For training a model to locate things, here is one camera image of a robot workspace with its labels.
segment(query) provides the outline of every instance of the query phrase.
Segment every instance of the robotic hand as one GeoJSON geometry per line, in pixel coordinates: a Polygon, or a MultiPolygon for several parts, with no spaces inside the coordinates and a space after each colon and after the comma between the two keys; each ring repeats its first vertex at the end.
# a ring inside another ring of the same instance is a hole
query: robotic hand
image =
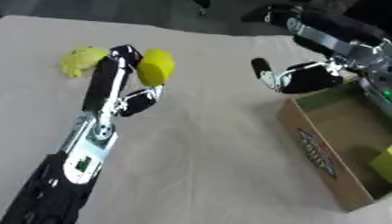
{"type": "Polygon", "coordinates": [[[256,77],[277,92],[299,94],[343,82],[340,71],[353,71],[367,93],[384,99],[392,88],[392,44],[383,31],[348,17],[331,18],[319,10],[290,4],[267,5],[242,17],[286,29],[294,41],[326,57],[274,73],[266,59],[253,59],[256,77]]]}
{"type": "Polygon", "coordinates": [[[30,176],[2,224],[74,224],[118,134],[112,120],[132,116],[155,104],[174,68],[171,55],[149,50],[145,58],[131,45],[112,48],[99,61],[84,103],[66,141],[30,176]],[[147,88],[120,96],[128,76],[138,71],[147,88]]]}

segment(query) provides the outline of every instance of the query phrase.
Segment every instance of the yellow object in box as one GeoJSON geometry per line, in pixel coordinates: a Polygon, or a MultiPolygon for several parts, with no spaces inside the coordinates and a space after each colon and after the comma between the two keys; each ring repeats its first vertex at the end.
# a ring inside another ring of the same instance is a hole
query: yellow object in box
{"type": "Polygon", "coordinates": [[[392,146],[389,146],[370,164],[383,178],[392,184],[392,146]]]}
{"type": "Polygon", "coordinates": [[[148,87],[165,83],[174,70],[172,55],[163,49],[148,49],[136,68],[140,81],[148,87]]]}

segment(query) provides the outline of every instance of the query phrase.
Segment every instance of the cardboard box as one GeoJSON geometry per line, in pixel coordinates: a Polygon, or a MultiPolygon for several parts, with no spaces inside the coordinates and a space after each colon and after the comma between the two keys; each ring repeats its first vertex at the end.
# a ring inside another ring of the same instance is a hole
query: cardboard box
{"type": "Polygon", "coordinates": [[[355,82],[287,100],[278,119],[316,165],[341,207],[364,207],[392,191],[370,163],[392,144],[392,122],[355,82]]]}

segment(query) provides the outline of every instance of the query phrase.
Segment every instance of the table surface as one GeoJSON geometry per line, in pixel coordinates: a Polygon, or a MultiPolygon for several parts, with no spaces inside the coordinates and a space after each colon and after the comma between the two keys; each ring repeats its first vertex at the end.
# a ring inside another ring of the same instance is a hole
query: table surface
{"type": "Polygon", "coordinates": [[[0,20],[0,210],[55,152],[81,111],[90,72],[69,79],[60,57],[80,45],[169,50],[163,99],[129,119],[79,223],[390,223],[391,199],[343,213],[276,112],[287,96],[256,81],[319,59],[291,38],[229,37],[152,26],[37,17],[0,20]]]}

